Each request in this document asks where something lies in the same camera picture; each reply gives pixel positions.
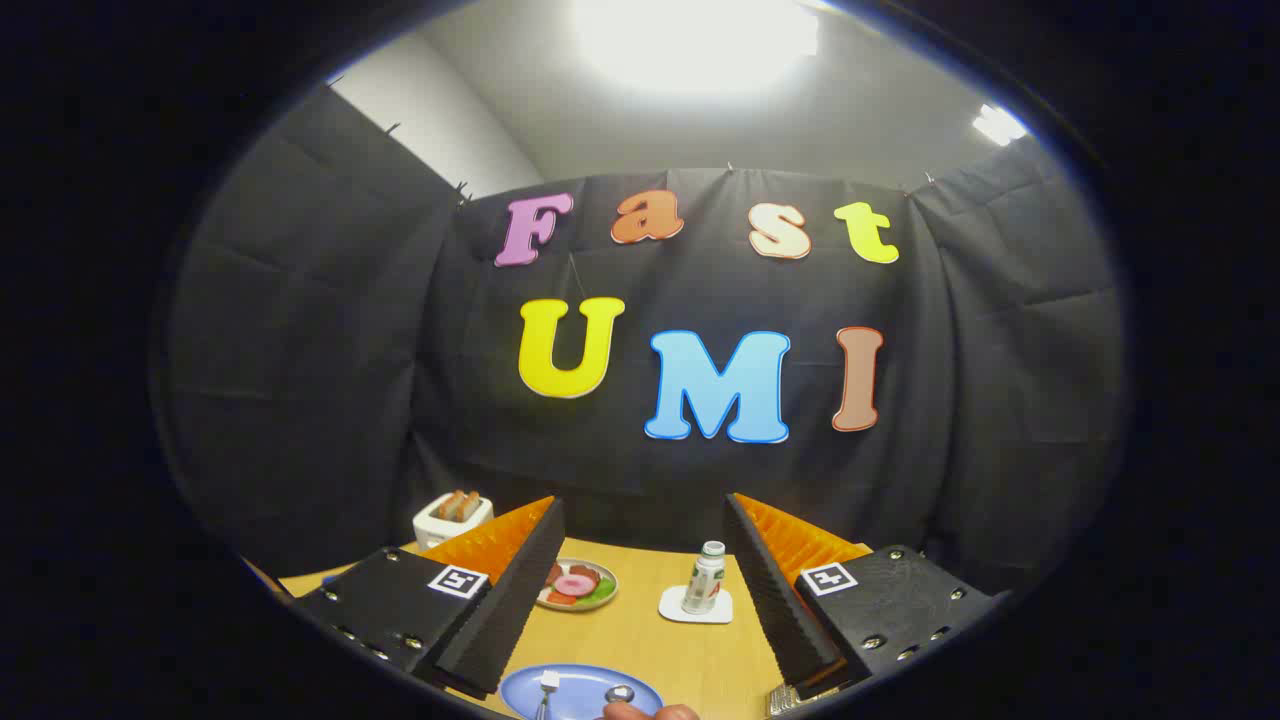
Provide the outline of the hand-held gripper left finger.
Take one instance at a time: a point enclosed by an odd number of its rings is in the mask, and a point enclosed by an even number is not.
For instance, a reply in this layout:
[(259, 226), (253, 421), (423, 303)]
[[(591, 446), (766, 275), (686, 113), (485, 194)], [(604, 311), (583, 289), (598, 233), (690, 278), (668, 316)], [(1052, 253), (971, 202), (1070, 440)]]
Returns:
[(564, 502), (548, 496), (428, 551), (378, 550), (292, 609), (375, 664), (485, 700), (563, 541)]

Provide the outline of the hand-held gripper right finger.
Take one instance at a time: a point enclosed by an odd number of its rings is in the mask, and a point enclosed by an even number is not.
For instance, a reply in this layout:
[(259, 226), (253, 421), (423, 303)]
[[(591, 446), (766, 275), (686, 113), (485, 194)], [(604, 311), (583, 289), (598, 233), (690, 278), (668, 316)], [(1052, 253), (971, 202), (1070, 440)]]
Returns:
[(786, 685), (800, 700), (929, 657), (1006, 602), (915, 550), (872, 550), (746, 495), (724, 536)]

